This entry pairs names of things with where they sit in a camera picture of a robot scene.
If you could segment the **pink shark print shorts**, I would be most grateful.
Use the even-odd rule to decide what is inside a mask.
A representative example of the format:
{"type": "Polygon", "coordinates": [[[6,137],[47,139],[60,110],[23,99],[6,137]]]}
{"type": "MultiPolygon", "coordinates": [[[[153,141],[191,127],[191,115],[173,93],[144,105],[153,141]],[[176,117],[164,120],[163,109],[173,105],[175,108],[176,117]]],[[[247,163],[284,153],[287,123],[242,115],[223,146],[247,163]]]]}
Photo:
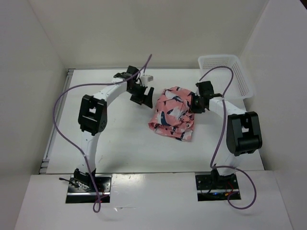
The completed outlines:
{"type": "Polygon", "coordinates": [[[190,142],[195,122],[195,115],[189,111],[192,96],[192,91],[179,86],[164,89],[157,99],[149,129],[164,137],[190,142]]]}

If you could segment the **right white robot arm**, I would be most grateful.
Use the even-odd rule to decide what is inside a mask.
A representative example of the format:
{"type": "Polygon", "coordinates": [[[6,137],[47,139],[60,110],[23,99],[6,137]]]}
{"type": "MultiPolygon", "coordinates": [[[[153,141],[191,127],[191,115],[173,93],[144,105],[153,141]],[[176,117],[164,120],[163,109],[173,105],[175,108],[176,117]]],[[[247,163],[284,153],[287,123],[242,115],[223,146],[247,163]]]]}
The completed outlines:
{"type": "Polygon", "coordinates": [[[222,188],[233,179],[243,156],[262,147],[259,116],[247,112],[215,93],[210,81],[196,83],[189,111],[202,114],[207,110],[223,119],[222,131],[210,162],[210,189],[222,188]]]}

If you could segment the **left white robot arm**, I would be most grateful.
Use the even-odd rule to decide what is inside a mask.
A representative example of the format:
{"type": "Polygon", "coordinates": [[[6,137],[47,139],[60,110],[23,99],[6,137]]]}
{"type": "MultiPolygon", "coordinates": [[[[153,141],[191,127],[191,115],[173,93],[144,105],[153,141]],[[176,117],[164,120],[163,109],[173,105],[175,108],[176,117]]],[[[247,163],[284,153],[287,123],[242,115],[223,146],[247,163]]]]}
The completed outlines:
{"type": "Polygon", "coordinates": [[[96,184],[95,155],[100,134],[107,125],[107,108],[121,94],[131,94],[130,100],[149,108],[153,107],[153,92],[151,87],[146,94],[147,84],[153,81],[151,75],[139,75],[140,70],[129,66],[127,71],[117,73],[112,81],[94,95],[84,95],[78,115],[78,123],[82,132],[81,154],[83,161],[74,171],[77,186],[84,191],[94,190],[96,184]]]}

